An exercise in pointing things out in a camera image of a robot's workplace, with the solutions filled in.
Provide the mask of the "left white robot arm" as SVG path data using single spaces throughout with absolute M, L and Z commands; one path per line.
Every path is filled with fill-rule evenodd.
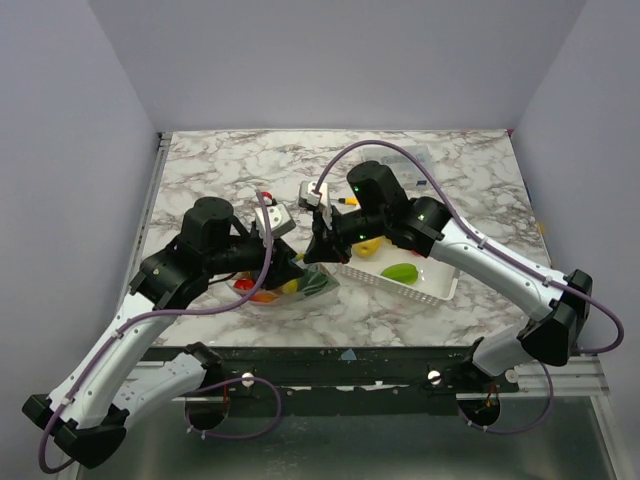
M 252 272 L 259 287 L 277 288 L 302 276 L 295 251 L 283 240 L 295 222 L 287 208 L 260 195 L 245 228 L 232 205 L 202 197 L 185 214 L 179 233 L 142 261 L 115 317 L 75 370 L 48 394 L 33 394 L 23 413 L 43 434 L 38 462 L 56 474 L 69 463 L 95 468 L 122 444 L 135 420 L 163 402 L 196 391 L 214 393 L 222 380 L 221 359 L 200 342 L 146 378 L 125 381 L 153 342 L 203 295 L 214 277 Z M 48 465 L 55 442 L 68 463 Z

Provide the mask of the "clear zip top bag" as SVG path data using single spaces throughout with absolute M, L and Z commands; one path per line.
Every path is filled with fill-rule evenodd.
M 248 305 L 256 307 L 284 307 L 301 306 L 303 303 L 327 299 L 336 294 L 340 283 L 334 275 L 320 263 L 305 264 L 299 254 L 292 261 L 294 266 L 300 267 L 302 276 L 289 280 L 281 285 L 266 289 L 266 282 L 248 301 Z

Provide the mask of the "green toy leafy vegetable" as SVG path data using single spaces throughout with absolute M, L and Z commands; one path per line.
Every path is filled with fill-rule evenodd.
M 304 269 L 304 275 L 298 279 L 297 292 L 304 297 L 313 297 L 338 287 L 338 280 L 324 265 L 312 264 Z

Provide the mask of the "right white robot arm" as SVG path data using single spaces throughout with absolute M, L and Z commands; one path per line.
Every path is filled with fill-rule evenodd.
M 310 263 L 347 264 L 352 248 L 385 237 L 403 250 L 457 268 L 514 303 L 528 318 L 474 343 L 460 379 L 480 392 L 506 370 L 530 360 L 565 365 L 589 312 L 593 280 L 581 270 L 564 274 L 490 240 L 430 196 L 410 198 L 391 169 L 376 161 L 352 168 L 347 181 L 359 208 L 342 214 L 328 188 L 305 181 L 299 204 L 313 215 L 304 254 Z

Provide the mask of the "yellow toy banana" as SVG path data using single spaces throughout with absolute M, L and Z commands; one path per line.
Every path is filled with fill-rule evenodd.
M 295 294 L 299 289 L 299 282 L 297 279 L 290 280 L 281 286 L 281 290 L 286 295 Z

